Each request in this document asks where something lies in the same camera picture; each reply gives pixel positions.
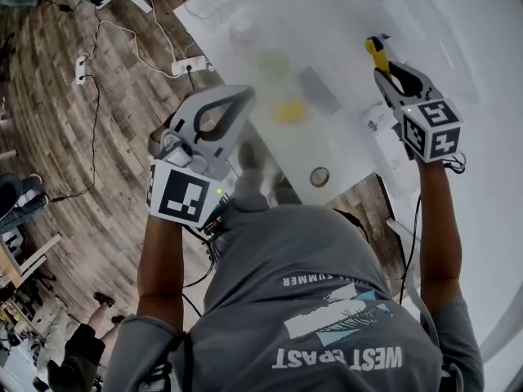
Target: electrical cable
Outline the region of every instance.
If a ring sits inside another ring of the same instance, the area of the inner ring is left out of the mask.
[[[190,75],[191,70],[192,70],[192,67],[190,65],[187,65],[187,75],[189,76],[190,85],[193,87],[193,91],[194,91],[194,82],[193,82],[192,76]]]
[[[422,197],[420,195],[418,197],[418,203],[416,204],[416,213],[414,214],[412,247],[410,248],[409,261],[407,261],[407,265],[405,266],[405,271],[403,273],[403,276],[401,276],[400,305],[401,305],[401,302],[403,301],[403,290],[405,289],[405,280],[407,279],[407,273],[409,272],[410,263],[412,262],[412,259],[414,256],[414,246],[416,245],[416,229],[418,228],[418,213],[419,213],[419,207],[421,206],[421,204],[422,204]]]
[[[201,277],[199,278],[198,280],[196,280],[195,282],[192,282],[192,283],[189,283],[189,284],[186,284],[183,288],[186,288],[186,287],[193,287],[193,286],[196,286],[198,283],[201,283],[202,281],[204,281],[209,275],[210,273],[212,272],[212,269],[214,268],[214,257],[212,255],[212,247],[211,247],[211,243],[205,239],[204,237],[202,237],[200,234],[196,233],[196,231],[194,231],[192,228],[190,228],[188,225],[182,225],[189,234],[193,235],[195,238],[197,238],[198,240],[200,240],[203,244],[205,244],[205,246],[208,248],[208,253],[209,253],[209,257],[211,259],[211,265],[209,266],[207,272]]]
[[[191,47],[192,47],[193,45],[195,45],[195,44],[196,44],[196,41],[194,41],[193,43],[187,45],[187,46],[186,46],[186,49],[183,50],[183,57],[184,57],[186,60],[187,60],[187,56],[186,56],[186,55],[187,55],[187,50],[188,50],[189,48],[191,48]]]
[[[183,296],[183,298],[184,298],[187,302],[189,302],[189,305],[191,305],[191,306],[193,307],[193,310],[194,310],[194,311],[196,312],[196,314],[198,314],[198,316],[201,318],[202,314],[198,311],[198,308],[196,308],[196,306],[194,305],[194,303],[192,303],[192,302],[190,301],[190,299],[186,296],[185,293],[182,293],[181,295]]]
[[[167,40],[169,46],[171,47],[172,63],[176,63],[177,62],[177,58],[174,56],[174,46],[172,45],[171,39],[169,39],[169,37],[167,36],[167,33],[165,32],[165,29],[158,22],[158,19],[156,19],[156,9],[154,8],[154,2],[152,0],[149,0],[149,2],[150,2],[150,5],[153,7],[154,22],[158,25],[158,27],[160,28],[160,30],[163,33],[163,36],[165,37],[165,39]]]
[[[145,65],[145,67],[147,67],[148,69],[152,69],[153,71],[155,71],[156,73],[161,73],[163,74],[165,77],[167,78],[179,78],[182,74],[178,74],[178,75],[169,75],[167,73],[165,73],[164,71],[162,71],[161,69],[156,69],[155,67],[151,67],[149,64],[147,64],[147,62],[145,62],[145,60],[143,58],[141,58],[140,56],[140,51],[138,49],[138,33],[136,33],[136,31],[132,30],[132,29],[128,29],[128,28],[124,28],[123,26],[120,26],[118,24],[115,24],[109,20],[101,20],[98,15],[96,14],[96,7],[95,7],[95,17],[98,19],[98,25],[96,26],[96,32],[95,32],[95,44],[92,48],[92,51],[90,54],[87,54],[86,52],[84,52],[82,55],[83,56],[87,56],[87,58],[89,58],[90,60],[92,59],[92,56],[94,55],[95,51],[96,51],[96,48],[98,47],[98,32],[100,31],[100,27],[104,24],[104,23],[107,23],[109,25],[113,25],[114,27],[118,28],[118,29],[121,29],[121,30],[125,30],[127,32],[130,32],[134,35],[134,45],[135,45],[135,48],[136,48],[136,56],[138,57],[138,60],[140,60],[140,62]]]
[[[202,281],[204,281],[210,275],[210,273],[212,272],[212,269],[214,268],[214,264],[215,263],[214,263],[214,258],[212,256],[212,252],[211,252],[211,243],[207,239],[202,237],[200,234],[196,233],[196,231],[194,231],[188,225],[182,225],[182,227],[185,228],[187,230],[187,232],[189,232],[191,235],[193,235],[194,237],[196,237],[198,240],[200,240],[202,243],[204,243],[206,245],[206,247],[209,250],[208,251],[209,257],[211,259],[211,265],[209,266],[207,272],[201,278],[196,280],[195,282],[186,284],[183,287],[185,289],[186,287],[196,286],[198,283],[201,283]],[[198,308],[196,308],[196,306],[194,306],[194,304],[190,301],[190,299],[184,293],[182,293],[182,295],[186,299],[186,301],[189,302],[189,304],[193,307],[194,311],[196,311],[196,314],[198,314],[198,316],[201,317],[202,314],[198,311]]]
[[[236,178],[239,179],[239,174],[236,172],[235,168],[232,167],[232,164],[230,163],[230,161],[229,161],[228,159],[226,160],[226,163],[229,164],[230,169],[231,169],[232,172],[236,175]]]
[[[80,6],[82,3],[83,3],[83,0],[80,0],[78,3],[76,3],[76,5],[73,7],[73,11],[74,11],[74,9],[76,9],[78,6]]]
[[[59,196],[57,198],[51,198],[49,201],[47,201],[47,203],[44,205],[44,207],[47,206],[50,203],[59,203],[59,202],[62,202],[64,200],[66,200],[66,199],[77,198],[79,196],[82,196],[82,195],[87,193],[89,190],[91,190],[95,186],[95,182],[96,182],[95,139],[96,139],[96,124],[98,123],[98,111],[99,111],[99,108],[100,108],[100,88],[98,87],[98,84],[96,83],[96,80],[95,80],[94,76],[92,76],[90,74],[86,74],[85,77],[91,77],[92,81],[95,83],[95,87],[96,87],[96,109],[95,109],[95,120],[94,120],[94,123],[92,125],[92,142],[91,142],[91,151],[92,151],[92,182],[84,190],[82,190],[82,191],[80,191],[80,192],[78,192],[76,194],[69,194],[69,195],[66,195],[66,196]],[[24,213],[24,214],[22,214],[20,216],[17,216],[16,218],[14,218],[12,220],[9,220],[7,223],[5,223],[2,226],[0,226],[0,232],[2,232],[2,229],[4,227],[8,226],[10,223],[12,223],[14,221],[17,221],[20,218],[22,218],[22,217],[24,217],[24,216],[26,216],[26,215],[28,215],[30,213],[35,212],[36,210],[40,209],[41,207],[42,207],[41,205],[38,205],[35,208],[27,211],[26,213]]]
[[[462,151],[459,151],[459,154],[463,157],[463,160],[459,160],[455,155],[452,158],[446,158],[443,160],[443,167],[448,168],[455,172],[456,174],[460,175],[465,172],[466,166],[467,166],[467,157]],[[410,248],[410,255],[409,255],[409,261],[407,262],[407,265],[405,266],[405,271],[403,275],[401,276],[401,290],[400,290],[400,305],[403,301],[403,291],[405,289],[405,280],[407,279],[407,273],[409,272],[410,264],[413,259],[414,255],[414,246],[416,245],[416,229],[418,228],[418,213],[419,213],[419,207],[422,203],[422,197],[421,195],[418,197],[418,203],[416,204],[416,213],[414,214],[414,228],[413,228],[413,237],[412,237],[412,247]]]

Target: small box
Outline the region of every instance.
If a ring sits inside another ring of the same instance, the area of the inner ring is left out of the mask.
[[[147,206],[153,216],[201,228],[223,195],[220,181],[188,167],[162,160],[150,166]]]
[[[396,109],[403,141],[425,163],[447,158],[459,150],[463,120],[451,99],[423,101]]]

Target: white cable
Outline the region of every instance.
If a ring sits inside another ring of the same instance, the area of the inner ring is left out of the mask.
[[[165,37],[165,39],[167,40],[167,42],[169,43],[169,46],[171,47],[171,55],[172,55],[172,63],[175,64],[177,62],[177,58],[174,56],[174,47],[172,46],[172,42],[171,42],[171,39],[169,39],[169,37],[167,36],[167,34],[165,33],[165,29],[163,28],[163,26],[158,22],[158,19],[156,19],[156,10],[154,9],[154,3],[152,0],[149,0],[150,2],[150,5],[153,7],[153,15],[154,15],[154,22],[158,25],[158,27],[160,28],[160,30],[162,31],[163,33],[163,36]]]
[[[156,69],[155,67],[151,67],[149,64],[147,64],[140,56],[140,52],[138,50],[138,41],[137,41],[137,37],[138,37],[138,34],[134,31],[134,30],[131,30],[131,29],[127,29],[127,28],[124,28],[123,26],[119,26],[117,24],[114,24],[113,22],[109,21],[109,20],[102,20],[99,24],[98,24],[98,27],[96,28],[96,31],[100,28],[100,26],[103,24],[103,23],[108,23],[110,25],[113,25],[115,26],[116,28],[119,28],[119,29],[123,29],[123,30],[127,30],[128,32],[131,32],[133,35],[134,35],[134,46],[136,48],[136,55],[138,56],[138,60],[141,61],[141,63],[143,65],[145,65],[145,67],[147,67],[148,69],[152,69],[153,71],[156,71],[157,73],[161,73],[163,74],[165,77],[167,78],[178,78],[180,77],[182,74],[178,74],[178,75],[169,75],[165,72],[163,72],[161,69]],[[96,34],[95,34],[95,47],[97,45],[97,39],[96,39]]]
[[[193,45],[195,45],[195,44],[196,44],[196,41],[194,41],[194,42],[191,43],[190,45],[187,45],[187,46],[186,46],[186,49],[183,50],[183,57],[184,57],[186,60],[187,60],[187,57],[186,57],[187,50],[188,50],[189,48],[191,48],[191,47],[192,47]]]
[[[160,30],[162,31],[163,33],[163,36],[165,37],[165,39],[167,40],[167,42],[169,43],[169,47],[171,48],[171,55],[172,55],[172,63],[175,64],[177,62],[177,58],[175,57],[174,55],[174,47],[172,45],[172,42],[171,40],[169,39],[169,36],[167,36],[167,33],[165,32],[165,29],[163,28],[163,26],[158,22],[158,19],[156,18],[156,10],[154,8],[154,3],[152,0],[149,0],[151,6],[153,7],[153,15],[154,15],[154,22],[158,25],[158,27],[160,28]],[[178,75],[169,75],[165,72],[163,72],[161,69],[156,69],[155,67],[151,67],[149,64],[147,64],[143,58],[141,58],[140,56],[140,51],[138,50],[138,41],[137,41],[137,38],[138,38],[138,34],[136,33],[136,31],[134,30],[131,30],[131,29],[128,29],[128,28],[124,28],[123,26],[119,26],[109,20],[99,20],[98,22],[98,25],[96,26],[96,32],[95,32],[95,45],[94,47],[92,48],[92,51],[91,51],[91,54],[87,54],[86,52],[84,52],[82,55],[83,56],[86,56],[87,58],[89,58],[90,60],[92,59],[92,56],[95,52],[95,50],[97,49],[98,47],[98,31],[100,30],[100,26],[104,23],[108,23],[110,25],[113,25],[114,27],[116,28],[119,28],[119,29],[122,29],[122,30],[126,30],[127,32],[131,32],[133,35],[134,35],[134,45],[135,45],[135,48],[136,48],[136,56],[138,57],[138,60],[140,60],[140,62],[145,65],[145,67],[147,67],[148,69],[151,69],[153,71],[155,71],[156,73],[161,73],[163,74],[165,77],[167,78],[179,78],[181,75],[183,75],[182,73],[178,74]]]

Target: power strip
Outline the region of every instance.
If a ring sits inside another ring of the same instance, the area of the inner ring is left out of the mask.
[[[85,74],[87,72],[87,57],[81,56],[76,60],[76,83],[79,86],[85,83]]]
[[[190,72],[200,71],[201,69],[207,69],[207,58],[204,56],[195,56],[187,60],[179,60],[173,62],[171,65],[172,75],[187,74],[187,65],[190,65]]]

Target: graphic print on shirt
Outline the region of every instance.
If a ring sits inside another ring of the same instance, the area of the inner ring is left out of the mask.
[[[314,332],[325,347],[376,323],[378,318],[394,316],[385,304],[368,306],[366,301],[376,301],[376,292],[372,289],[358,294],[354,283],[336,289],[324,299],[327,305],[284,321],[291,340]]]
[[[286,278],[284,286],[334,278],[328,274],[320,276],[322,277]],[[394,317],[387,306],[377,303],[377,300],[376,292],[373,289],[358,293],[355,284],[349,283],[324,297],[325,303],[318,309],[308,314],[292,317],[284,321],[284,325],[291,340],[313,334],[320,340],[323,347],[336,346],[335,343],[370,327],[379,319]],[[351,355],[346,355],[340,349],[314,351],[278,348],[276,360],[271,368],[299,368],[336,362],[346,364],[351,370],[364,372],[401,368],[403,350],[399,346],[352,349]]]

